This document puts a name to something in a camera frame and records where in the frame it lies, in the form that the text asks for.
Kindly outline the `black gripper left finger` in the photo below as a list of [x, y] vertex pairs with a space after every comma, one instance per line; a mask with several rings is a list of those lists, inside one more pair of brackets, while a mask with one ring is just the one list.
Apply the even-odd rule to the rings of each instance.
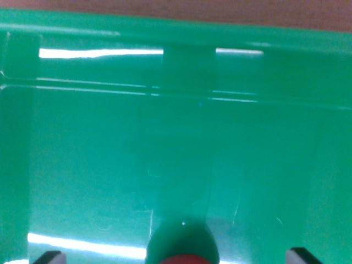
[[66, 264], [67, 256], [61, 251], [46, 251], [33, 264]]

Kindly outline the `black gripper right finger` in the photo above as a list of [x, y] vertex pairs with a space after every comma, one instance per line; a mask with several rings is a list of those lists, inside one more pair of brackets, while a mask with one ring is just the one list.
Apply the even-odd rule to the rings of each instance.
[[285, 264], [322, 264], [322, 262], [304, 247], [292, 247], [285, 253]]

